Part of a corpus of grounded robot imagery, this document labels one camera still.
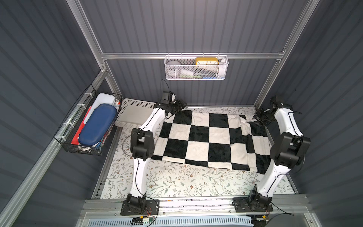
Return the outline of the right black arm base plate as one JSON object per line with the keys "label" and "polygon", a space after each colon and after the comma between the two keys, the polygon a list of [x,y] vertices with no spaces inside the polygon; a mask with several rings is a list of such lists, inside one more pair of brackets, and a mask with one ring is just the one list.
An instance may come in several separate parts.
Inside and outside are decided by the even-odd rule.
{"label": "right black arm base plate", "polygon": [[252,200],[247,197],[233,198],[232,206],[237,213],[248,212],[264,212],[269,213],[273,211],[273,207],[270,201]]}

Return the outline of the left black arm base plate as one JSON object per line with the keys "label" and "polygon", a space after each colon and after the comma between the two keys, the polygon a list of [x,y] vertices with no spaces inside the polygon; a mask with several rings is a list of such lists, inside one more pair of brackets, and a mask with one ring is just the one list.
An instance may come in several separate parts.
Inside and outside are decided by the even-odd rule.
{"label": "left black arm base plate", "polygon": [[120,212],[121,216],[147,216],[151,214],[153,216],[158,214],[160,200],[143,200],[136,202],[123,201],[122,209]]}

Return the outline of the black white checkered pillowcase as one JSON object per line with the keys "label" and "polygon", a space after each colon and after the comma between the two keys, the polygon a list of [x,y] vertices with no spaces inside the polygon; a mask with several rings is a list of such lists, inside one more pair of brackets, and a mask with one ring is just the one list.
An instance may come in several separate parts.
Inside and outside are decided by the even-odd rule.
{"label": "black white checkered pillowcase", "polygon": [[163,122],[152,159],[265,174],[269,154],[266,129],[252,115],[184,110]]}

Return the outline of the white flat plastic box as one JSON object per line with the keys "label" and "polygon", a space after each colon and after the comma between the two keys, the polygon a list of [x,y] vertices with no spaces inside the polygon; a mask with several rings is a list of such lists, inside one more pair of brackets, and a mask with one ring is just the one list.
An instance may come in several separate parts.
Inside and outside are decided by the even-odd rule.
{"label": "white flat plastic box", "polygon": [[88,109],[85,118],[83,119],[83,124],[86,124],[87,121],[89,120],[91,114],[93,113],[93,111],[100,106],[101,104],[109,104],[109,105],[113,105],[113,103],[115,102],[116,98],[113,95],[109,95],[106,93],[100,93],[94,103],[92,104],[92,106]]}

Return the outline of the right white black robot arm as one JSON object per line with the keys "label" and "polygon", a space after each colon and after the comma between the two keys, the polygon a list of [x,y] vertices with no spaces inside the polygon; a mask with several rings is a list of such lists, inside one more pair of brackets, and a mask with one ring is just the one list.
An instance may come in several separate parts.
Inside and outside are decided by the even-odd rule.
{"label": "right white black robot arm", "polygon": [[259,209],[268,208],[282,178],[304,161],[311,139],[305,137],[298,128],[295,113],[297,112],[293,110],[292,105],[285,103],[279,95],[270,99],[268,109],[257,111],[262,123],[278,123],[280,135],[270,150],[271,162],[265,175],[250,191],[247,202],[251,206]]}

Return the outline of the yellow clock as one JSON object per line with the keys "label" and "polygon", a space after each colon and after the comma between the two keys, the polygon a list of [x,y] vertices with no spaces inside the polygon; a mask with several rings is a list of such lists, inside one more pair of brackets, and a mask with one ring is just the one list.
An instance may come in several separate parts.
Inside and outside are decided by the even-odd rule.
{"label": "yellow clock", "polygon": [[216,57],[197,57],[195,65],[219,65],[219,61]]}

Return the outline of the floral patterned table mat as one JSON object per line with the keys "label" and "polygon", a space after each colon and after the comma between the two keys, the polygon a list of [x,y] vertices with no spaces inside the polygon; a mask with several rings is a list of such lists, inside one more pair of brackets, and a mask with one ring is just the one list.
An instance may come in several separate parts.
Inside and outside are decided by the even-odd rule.
{"label": "floral patterned table mat", "polygon": [[[101,199],[125,199],[133,182],[131,129],[123,129],[101,190]],[[152,160],[146,175],[147,195],[164,197],[246,196],[263,179],[257,172],[208,168]]]}

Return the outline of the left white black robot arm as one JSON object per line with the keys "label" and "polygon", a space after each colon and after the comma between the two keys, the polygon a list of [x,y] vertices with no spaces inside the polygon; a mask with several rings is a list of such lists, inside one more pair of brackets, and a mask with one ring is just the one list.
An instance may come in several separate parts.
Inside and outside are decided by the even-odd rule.
{"label": "left white black robot arm", "polygon": [[154,133],[168,115],[172,116],[185,109],[187,103],[181,99],[175,101],[160,101],[154,105],[148,119],[139,127],[134,128],[130,134],[130,151],[134,160],[134,175],[127,203],[142,206],[146,199],[146,177],[148,165],[155,151]]}

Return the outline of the white perforated plastic basket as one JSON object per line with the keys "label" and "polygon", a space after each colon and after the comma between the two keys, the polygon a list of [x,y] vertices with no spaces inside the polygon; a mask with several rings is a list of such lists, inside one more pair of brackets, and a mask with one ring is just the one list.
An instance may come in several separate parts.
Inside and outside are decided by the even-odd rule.
{"label": "white perforated plastic basket", "polygon": [[126,98],[123,100],[115,126],[133,129],[139,128],[152,114],[154,102]]}

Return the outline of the blue oval zip case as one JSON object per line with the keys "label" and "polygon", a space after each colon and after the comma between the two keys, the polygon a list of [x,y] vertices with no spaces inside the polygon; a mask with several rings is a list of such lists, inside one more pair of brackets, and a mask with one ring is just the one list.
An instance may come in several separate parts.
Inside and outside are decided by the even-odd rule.
{"label": "blue oval zip case", "polygon": [[115,120],[117,109],[113,105],[101,104],[91,114],[79,135],[79,143],[96,146]]}

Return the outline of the white ventilated front panel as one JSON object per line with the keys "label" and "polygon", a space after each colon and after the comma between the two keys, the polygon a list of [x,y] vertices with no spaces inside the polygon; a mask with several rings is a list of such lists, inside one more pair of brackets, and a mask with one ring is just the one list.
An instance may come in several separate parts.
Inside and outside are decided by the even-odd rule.
{"label": "white ventilated front panel", "polygon": [[158,217],[155,222],[135,223],[132,218],[92,218],[83,227],[252,227],[247,216]]}

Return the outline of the white mesh hanging basket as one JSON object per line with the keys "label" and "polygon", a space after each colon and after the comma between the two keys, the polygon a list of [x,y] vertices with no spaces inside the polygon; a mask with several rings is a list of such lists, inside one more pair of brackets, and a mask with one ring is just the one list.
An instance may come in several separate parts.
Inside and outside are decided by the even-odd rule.
{"label": "white mesh hanging basket", "polygon": [[[219,65],[195,65],[197,57],[216,57]],[[181,73],[178,77],[167,77],[167,80],[224,80],[229,66],[229,59],[225,55],[167,55],[164,67],[168,61],[178,61]]]}

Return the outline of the red flat folder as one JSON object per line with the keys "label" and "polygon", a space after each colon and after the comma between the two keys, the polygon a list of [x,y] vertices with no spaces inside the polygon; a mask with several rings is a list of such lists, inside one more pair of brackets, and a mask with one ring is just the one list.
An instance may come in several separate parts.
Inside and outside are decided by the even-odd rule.
{"label": "red flat folder", "polygon": [[87,113],[86,113],[85,117],[84,117],[84,118],[83,118],[83,120],[81,121],[81,124],[80,124],[80,126],[79,126],[78,130],[76,131],[76,133],[75,133],[74,137],[72,138],[72,140],[71,140],[71,144],[72,144],[72,145],[80,145],[80,143],[79,143],[79,135],[80,135],[80,133],[81,133],[82,129],[84,128],[84,126],[85,126],[84,121],[85,121],[85,119],[87,118],[87,116],[88,116],[88,114],[89,114],[89,112],[90,112],[90,109],[91,109],[91,107],[89,107],[89,108],[88,108],[88,110],[87,110]]}

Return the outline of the white tape roll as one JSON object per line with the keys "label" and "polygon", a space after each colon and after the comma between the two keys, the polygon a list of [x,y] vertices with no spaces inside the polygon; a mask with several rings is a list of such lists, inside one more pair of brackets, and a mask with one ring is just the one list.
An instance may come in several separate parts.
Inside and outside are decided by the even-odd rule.
{"label": "white tape roll", "polygon": [[165,64],[165,72],[167,77],[178,77],[181,73],[181,64],[178,61],[168,61]]}

